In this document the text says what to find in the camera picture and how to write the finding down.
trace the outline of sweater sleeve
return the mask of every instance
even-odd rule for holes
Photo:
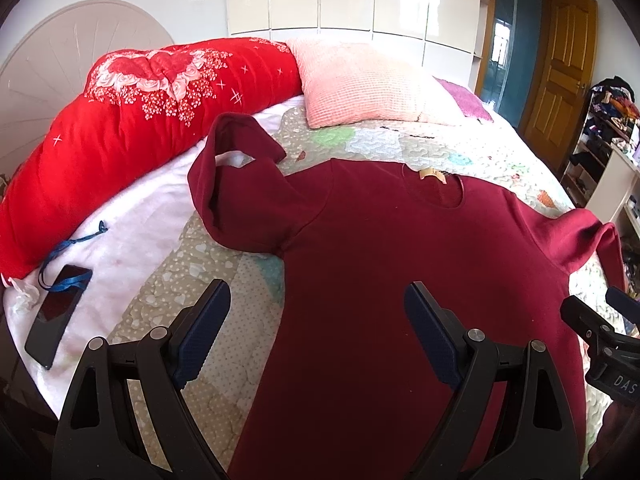
[[[216,167],[216,155],[239,150],[254,160]],[[212,238],[225,247],[279,254],[321,211],[332,188],[325,162],[283,176],[284,150],[249,116],[223,114],[194,161],[188,180],[193,203]]]
[[[609,286],[625,290],[622,249],[614,224],[603,224],[588,209],[572,209],[551,219],[514,200],[526,229],[556,266],[571,274],[596,251]]]

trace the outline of quilted bedspread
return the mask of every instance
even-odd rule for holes
[[[274,138],[287,152],[285,174],[329,158],[404,162],[413,170],[433,167],[468,174],[512,190],[523,202],[549,217],[573,206],[550,171],[524,145],[508,123],[469,119],[464,126],[399,121],[363,121],[311,130],[303,108],[282,118]],[[464,255],[460,285],[465,282]],[[230,313],[197,380],[182,394],[200,431],[226,467],[252,405],[260,375],[273,344],[284,297],[284,266],[276,256],[229,250],[215,243],[194,214],[185,225],[179,247],[146,281],[113,330],[111,343],[142,338],[158,325],[167,326],[181,308],[195,303],[215,278],[231,288]],[[570,278],[576,294],[623,332],[622,318],[606,305],[606,281],[597,256]],[[584,365],[588,367],[585,352]],[[595,440],[609,398],[586,386],[587,449]],[[166,466],[146,411],[140,386],[130,384],[138,425],[151,460]]]

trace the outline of blue gripper pad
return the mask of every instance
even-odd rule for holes
[[[627,320],[640,328],[640,303],[615,286],[607,289],[605,300]]]
[[[172,342],[177,343],[177,351],[172,380],[177,388],[183,389],[200,373],[230,305],[229,286],[214,280],[175,330]]]
[[[441,383],[448,384],[455,391],[462,384],[463,379],[458,369],[459,349],[447,334],[447,330],[430,307],[430,303],[440,311],[441,317],[447,315],[448,311],[438,306],[438,303],[422,284],[420,284],[420,289],[416,285],[409,285],[406,288],[404,292],[404,311],[414,328],[422,350],[427,355],[438,380]]]

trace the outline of maroon sweater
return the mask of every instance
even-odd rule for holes
[[[216,168],[228,150],[256,160]],[[404,314],[415,280],[496,342],[544,341],[584,446],[582,359],[559,307],[596,249],[609,283],[623,285],[612,224],[584,209],[551,220],[503,187],[420,180],[394,162],[332,159],[285,177],[285,155],[251,117],[223,114],[189,173],[216,241],[285,265],[282,322],[233,480],[403,478],[451,396]],[[482,461],[499,408],[494,395],[469,465]]]

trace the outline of purple pillow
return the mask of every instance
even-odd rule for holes
[[[475,117],[476,119],[494,122],[491,114],[484,109],[482,101],[476,94],[463,86],[444,81],[444,79],[436,78],[436,80],[451,94],[451,97],[453,97],[453,100],[458,104],[465,117]]]

